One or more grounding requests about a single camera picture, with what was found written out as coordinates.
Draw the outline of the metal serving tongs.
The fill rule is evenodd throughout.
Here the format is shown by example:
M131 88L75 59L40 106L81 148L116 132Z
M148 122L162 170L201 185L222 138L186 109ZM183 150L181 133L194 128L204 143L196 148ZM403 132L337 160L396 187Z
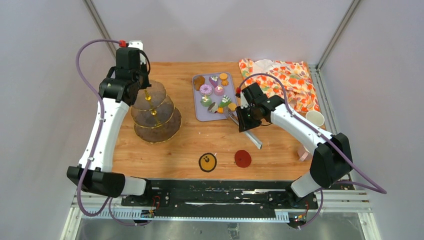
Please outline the metal serving tongs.
M239 119L237 113L235 111L231 111L227 106L223 108L223 114L233 121L238 127L240 126ZM263 143L249 130L242 132L254 145L257 149L261 150L263 147Z

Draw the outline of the round yellow biscuit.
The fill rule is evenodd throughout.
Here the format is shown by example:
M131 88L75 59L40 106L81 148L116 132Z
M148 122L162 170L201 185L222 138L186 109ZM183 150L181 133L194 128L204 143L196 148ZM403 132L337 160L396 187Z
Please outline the round yellow biscuit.
M237 108L237 105L235 104L235 103L230 103L228 106L228 109L231 111L231 112L235 112L236 111L236 108Z

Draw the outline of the grey chocolate cone cake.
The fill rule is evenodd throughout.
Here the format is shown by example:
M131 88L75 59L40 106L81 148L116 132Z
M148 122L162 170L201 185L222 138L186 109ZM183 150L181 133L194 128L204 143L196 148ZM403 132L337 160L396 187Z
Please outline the grey chocolate cone cake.
M216 102L212 102L209 107L207 108L207 111L209 113L216 113L218 111L219 105Z

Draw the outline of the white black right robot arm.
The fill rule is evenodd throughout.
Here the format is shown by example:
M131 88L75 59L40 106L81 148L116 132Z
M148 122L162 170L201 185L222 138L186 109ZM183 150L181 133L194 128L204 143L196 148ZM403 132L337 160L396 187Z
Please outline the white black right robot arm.
M333 134L313 125L282 97L267 97L257 83L238 88L236 97L240 99L236 108L240 132L259 127L265 120L284 129L312 153L309 171L288 187L285 200L291 208L299 208L306 202L306 195L330 187L353 169L348 163L352 154L344 134Z

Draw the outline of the green layered cake slice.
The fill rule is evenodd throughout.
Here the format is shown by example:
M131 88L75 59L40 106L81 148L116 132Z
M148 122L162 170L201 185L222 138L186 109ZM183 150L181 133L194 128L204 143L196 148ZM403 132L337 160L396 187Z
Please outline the green layered cake slice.
M227 96L227 95L223 95L222 96L222 99L221 99L221 102L219 103L219 105L218 105L218 107L219 108L225 108L225 107L227 107L229 104L231 104L233 101L232 101L232 99L229 97L229 96Z

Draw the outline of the pink sugared dome cake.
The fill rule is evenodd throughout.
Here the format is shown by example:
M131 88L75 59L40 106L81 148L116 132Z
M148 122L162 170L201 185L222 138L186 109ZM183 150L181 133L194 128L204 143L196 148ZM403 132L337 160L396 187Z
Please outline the pink sugared dome cake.
M214 94L216 96L223 96L225 94L225 88L222 85L217 85L214 88Z

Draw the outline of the three-tier glass cake stand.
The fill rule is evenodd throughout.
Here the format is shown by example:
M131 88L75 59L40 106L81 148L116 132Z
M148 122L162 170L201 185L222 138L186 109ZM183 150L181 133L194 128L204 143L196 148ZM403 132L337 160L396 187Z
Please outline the three-tier glass cake stand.
M182 115L161 82L151 80L150 84L138 91L129 112L135 134L147 143L158 144L178 133Z

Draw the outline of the orange fish-shaped cake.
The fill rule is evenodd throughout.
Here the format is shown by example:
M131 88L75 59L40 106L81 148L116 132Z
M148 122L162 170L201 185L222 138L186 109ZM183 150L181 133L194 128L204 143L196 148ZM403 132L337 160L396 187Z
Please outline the orange fish-shaped cake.
M227 107L218 107L216 113L224 115L228 111Z

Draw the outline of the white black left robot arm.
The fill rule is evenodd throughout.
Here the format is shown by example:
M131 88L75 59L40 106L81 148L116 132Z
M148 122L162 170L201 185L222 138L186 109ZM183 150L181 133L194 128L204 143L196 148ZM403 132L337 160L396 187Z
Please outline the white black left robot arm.
M66 176L82 192L117 198L134 196L140 206L149 206L153 193L149 181L115 173L113 156L123 120L137 100L139 90L151 86L150 61L140 47L127 46L116 50L116 64L95 91L98 98L96 119L87 147L77 166L70 166Z

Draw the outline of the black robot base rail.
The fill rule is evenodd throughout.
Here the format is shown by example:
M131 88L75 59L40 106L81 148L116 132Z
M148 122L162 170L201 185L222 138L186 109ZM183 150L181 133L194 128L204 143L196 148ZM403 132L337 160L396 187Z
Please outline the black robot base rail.
M142 214L136 220L287 223L296 228L319 207L310 193L288 193L289 181L152 180L146 197L129 195L123 207Z

